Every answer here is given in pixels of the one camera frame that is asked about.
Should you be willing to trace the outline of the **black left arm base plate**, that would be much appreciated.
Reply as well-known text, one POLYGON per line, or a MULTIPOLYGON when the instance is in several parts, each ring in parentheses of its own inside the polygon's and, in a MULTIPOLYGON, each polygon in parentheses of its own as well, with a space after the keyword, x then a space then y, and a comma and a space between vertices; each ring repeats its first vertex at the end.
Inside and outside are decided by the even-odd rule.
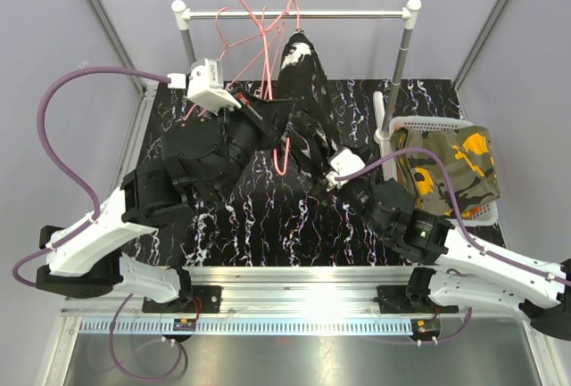
POLYGON ((187 302, 157 303, 145 299, 142 311, 149 314, 218 314, 223 287, 219 285, 194 285, 193 299, 187 302))

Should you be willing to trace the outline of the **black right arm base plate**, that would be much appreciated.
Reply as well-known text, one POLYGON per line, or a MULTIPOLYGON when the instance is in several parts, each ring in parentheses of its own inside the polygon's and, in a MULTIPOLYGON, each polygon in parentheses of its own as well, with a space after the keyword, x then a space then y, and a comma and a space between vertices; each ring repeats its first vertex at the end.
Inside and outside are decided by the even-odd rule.
POLYGON ((381 314, 458 314, 459 307, 440 306, 432 302, 425 292, 408 292, 406 285, 379 285, 374 301, 381 314))

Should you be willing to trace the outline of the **black white patterned trousers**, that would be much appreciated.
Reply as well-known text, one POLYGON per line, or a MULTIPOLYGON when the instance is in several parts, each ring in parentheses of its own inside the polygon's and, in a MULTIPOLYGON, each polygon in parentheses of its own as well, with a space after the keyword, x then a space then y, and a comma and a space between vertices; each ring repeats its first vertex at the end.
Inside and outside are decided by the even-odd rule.
POLYGON ((286 127, 289 156, 296 171, 311 180, 329 171, 329 159, 344 147, 365 162, 365 152, 343 146, 334 97, 317 50, 302 30, 285 44, 280 60, 275 97, 296 101, 286 127))

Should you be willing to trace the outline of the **camouflage olive yellow trousers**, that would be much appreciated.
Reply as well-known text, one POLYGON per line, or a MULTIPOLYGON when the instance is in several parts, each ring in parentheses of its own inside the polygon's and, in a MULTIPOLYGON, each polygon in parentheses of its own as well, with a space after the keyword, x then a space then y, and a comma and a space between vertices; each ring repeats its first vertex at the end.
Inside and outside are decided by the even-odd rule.
POLYGON ((473 125, 457 130, 417 131, 400 127, 393 132, 395 151, 422 148, 436 155, 444 165, 421 152, 396 158, 399 181, 417 198, 417 207, 433 215, 454 218, 448 175, 462 217, 481 204, 500 198, 500 187, 492 156, 489 130, 473 125))

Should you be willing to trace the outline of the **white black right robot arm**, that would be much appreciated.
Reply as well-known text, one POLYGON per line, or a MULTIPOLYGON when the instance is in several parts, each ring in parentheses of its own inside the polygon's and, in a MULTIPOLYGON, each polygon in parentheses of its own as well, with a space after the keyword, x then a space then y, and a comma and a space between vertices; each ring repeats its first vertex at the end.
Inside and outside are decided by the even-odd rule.
POLYGON ((336 197, 386 247, 415 264, 405 289, 407 305, 505 310, 552 338, 570 338, 570 263, 529 258, 476 239, 450 221, 416 208, 393 179, 366 177, 345 184, 320 179, 310 190, 323 204, 336 197))

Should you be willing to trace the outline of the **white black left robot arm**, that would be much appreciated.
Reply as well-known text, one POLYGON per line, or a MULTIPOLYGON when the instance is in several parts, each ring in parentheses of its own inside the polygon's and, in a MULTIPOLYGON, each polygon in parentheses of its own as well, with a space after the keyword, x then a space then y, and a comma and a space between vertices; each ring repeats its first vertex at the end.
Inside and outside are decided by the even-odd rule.
POLYGON ((122 291, 170 311, 190 308, 194 292, 182 266, 154 267, 121 248, 193 217, 196 201, 208 209, 224 205, 251 157, 284 140, 293 99, 262 100, 242 88, 230 94, 237 109, 194 116, 172 127, 161 138, 161 157, 125 175, 98 212, 65 229, 42 229, 49 253, 37 269, 37 289, 74 299, 122 291))

